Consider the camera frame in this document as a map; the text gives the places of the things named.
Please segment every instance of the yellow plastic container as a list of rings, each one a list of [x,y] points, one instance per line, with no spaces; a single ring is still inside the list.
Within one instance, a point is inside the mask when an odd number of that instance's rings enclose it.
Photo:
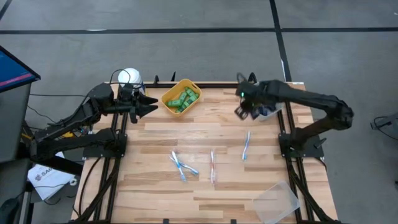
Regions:
[[[189,105],[183,112],[176,113],[175,111],[178,108],[169,108],[167,106],[167,102],[170,100],[178,99],[180,97],[180,94],[182,93],[182,91],[185,91],[185,87],[191,88],[191,90],[193,90],[195,93],[199,94],[199,97],[197,100],[195,100],[193,103],[191,103],[191,105]],[[185,114],[190,108],[192,108],[193,105],[198,103],[200,97],[201,97],[201,90],[199,89],[199,87],[196,86],[191,80],[185,78],[185,79],[181,80],[180,82],[178,82],[175,86],[173,86],[173,88],[169,89],[162,96],[162,103],[175,117],[179,117],[179,116],[182,116],[183,114]]]

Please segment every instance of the wooden table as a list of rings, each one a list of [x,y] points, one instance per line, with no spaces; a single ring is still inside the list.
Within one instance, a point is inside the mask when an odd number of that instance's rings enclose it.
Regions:
[[[303,83],[290,83],[304,90]],[[165,88],[149,88],[147,95],[160,99]],[[200,102],[180,118],[174,118],[160,103],[159,109],[138,121],[128,122],[128,144],[121,161],[112,223],[260,223],[252,200],[285,180],[289,183],[285,159],[280,155],[277,116],[267,121],[241,121],[234,110],[239,99],[234,88],[203,88]],[[296,126],[313,122],[310,108],[292,103]],[[287,124],[286,112],[283,111]],[[95,129],[110,127],[112,116],[103,116]],[[251,131],[248,159],[241,154],[247,131]],[[210,183],[210,151],[216,154],[217,183]],[[188,182],[180,180],[171,150],[200,174],[185,172]],[[96,159],[85,162],[81,179]],[[90,175],[83,197],[87,207],[98,191],[103,159]],[[304,160],[308,189],[322,209],[337,218],[325,168],[315,159]],[[75,208],[82,187],[80,182]],[[301,195],[301,209],[306,218]],[[101,217],[106,213],[104,197]],[[281,223],[295,223],[290,214]]]

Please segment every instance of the black cable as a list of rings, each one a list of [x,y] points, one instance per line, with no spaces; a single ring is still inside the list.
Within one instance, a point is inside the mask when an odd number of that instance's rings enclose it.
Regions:
[[[30,129],[36,129],[36,130],[41,130],[42,129],[42,128],[31,127],[31,126],[28,126],[28,125],[24,125],[24,127],[25,128],[30,128]]]
[[[129,73],[128,71],[126,71],[125,69],[116,69],[116,70],[112,73],[111,79],[110,79],[109,83],[112,82],[113,75],[114,75],[116,72],[121,72],[121,71],[125,71],[125,72],[127,72],[127,74],[129,74],[129,81],[128,81],[128,83],[129,83],[129,82],[130,82],[130,79],[131,79],[131,75],[130,75],[130,73]]]
[[[35,188],[35,189],[36,189],[36,188],[40,188],[40,187],[56,188],[56,187],[64,186],[64,185],[67,185],[67,184],[69,184],[69,182],[67,182],[66,184],[58,184],[58,185],[55,185],[55,186],[36,186],[36,187],[34,187],[34,188]],[[23,193],[25,193],[25,191],[19,193],[15,198],[18,198],[18,197],[21,196]]]
[[[35,94],[35,93],[30,93],[30,96],[80,96],[80,97],[85,97],[85,95],[49,95],[49,94]]]
[[[79,212],[78,212],[79,215],[81,215],[81,205],[82,205],[82,203],[83,203],[83,193],[84,193],[85,188],[86,188],[87,180],[88,180],[88,178],[90,177],[90,174],[91,174],[91,172],[93,171],[95,165],[97,164],[98,161],[100,161],[100,159],[101,159],[101,158],[99,157],[97,160],[95,160],[94,164],[90,167],[90,169],[89,169],[89,171],[88,171],[88,173],[87,173],[85,182],[84,182],[84,184],[83,184],[83,187],[81,188],[80,198],[79,198]]]
[[[76,213],[77,217],[80,217],[80,215],[79,215],[79,213],[77,213],[77,211],[76,211],[76,209],[75,209],[75,206],[74,206],[74,205],[72,205],[72,209],[73,209],[73,211]]]
[[[29,105],[27,105],[27,107],[28,107],[29,109],[31,109],[32,111],[35,111],[35,112],[37,113],[37,115],[42,116],[42,117],[44,117],[44,118],[47,118],[47,119],[49,119],[50,121],[52,121],[52,122],[55,123],[55,121],[54,121],[53,119],[51,119],[49,116],[40,114],[39,112],[37,112],[37,110],[33,109],[33,108],[30,107]]]
[[[325,162],[319,158],[319,157],[315,157],[316,160],[318,160],[320,163],[322,163],[322,165],[325,167],[325,170],[328,171],[328,167],[326,166]]]
[[[70,121],[70,120],[77,114],[77,111],[79,111],[79,109],[80,109],[80,107],[83,105],[83,103],[85,103],[87,97],[88,97],[88,93],[87,93],[87,95],[85,96],[85,98],[81,101],[80,105],[77,107],[77,109],[75,110],[75,112],[73,112],[73,114],[72,114],[71,116],[69,116],[68,119],[66,119],[65,121],[61,119],[59,122],[54,122],[54,121],[53,121],[53,124],[49,124],[49,125],[51,125],[51,126],[58,126],[58,125],[62,125],[62,124],[65,123],[65,122]]]
[[[383,133],[383,134],[385,134],[386,136],[388,136],[388,137],[390,137],[390,138],[392,138],[392,139],[394,139],[394,140],[397,140],[398,141],[398,139],[397,138],[394,138],[394,137],[392,137],[391,135],[389,135],[389,134],[387,134],[387,133],[385,133],[384,131],[381,131],[381,129],[376,125],[376,120],[377,119],[380,119],[380,118],[386,118],[387,116],[378,116],[377,118],[374,118],[373,119],[373,123],[374,123],[374,126],[376,127],[376,129],[378,130],[378,131],[380,131],[381,133]]]
[[[123,83],[123,82],[111,82],[109,84],[131,84],[133,85],[133,89],[139,89],[141,88],[141,83]]]
[[[55,203],[48,203],[45,200],[43,200],[43,202],[46,203],[47,205],[56,205],[58,204],[59,201],[61,201],[61,198],[58,198],[58,200]]]

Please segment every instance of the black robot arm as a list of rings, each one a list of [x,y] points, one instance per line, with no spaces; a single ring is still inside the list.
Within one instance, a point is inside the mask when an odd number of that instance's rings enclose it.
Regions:
[[[276,103],[285,101],[325,111],[324,118],[305,128],[292,130],[289,144],[296,150],[301,150],[302,145],[309,138],[327,130],[350,128],[354,116],[353,110],[336,96],[298,90],[278,80],[264,81],[258,85],[243,80],[239,83],[236,94],[242,98],[240,107],[235,110],[241,119],[246,118],[248,114],[255,118],[254,114],[260,106],[270,105],[273,107]]]
[[[141,118],[157,109],[156,105],[150,105],[156,103],[157,99],[141,94],[130,84],[119,87],[117,99],[114,99],[113,90],[108,83],[94,87],[86,98],[88,100],[83,100],[71,116],[35,133],[35,138],[30,146],[30,153],[34,161],[49,159],[60,151],[86,146],[102,146],[108,151],[117,151],[121,146],[120,143],[124,142],[126,137],[119,136],[111,128],[78,138],[57,138],[81,126],[91,126],[97,123],[101,119],[101,115],[128,112],[131,122],[137,123],[137,116]]]

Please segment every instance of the transparent plastic box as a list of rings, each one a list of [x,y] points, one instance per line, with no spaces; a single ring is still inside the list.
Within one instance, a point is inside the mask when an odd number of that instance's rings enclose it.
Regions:
[[[280,181],[253,200],[257,216],[264,224],[275,224],[298,209],[300,202],[285,181]]]
[[[267,114],[267,116],[264,116],[262,114],[259,114],[259,116],[256,118],[258,121],[265,121],[268,118],[270,118],[271,116],[275,115],[276,113],[278,113],[278,111],[280,111],[283,107],[284,107],[285,103],[276,103],[275,107],[276,110],[269,112],[269,114]]]

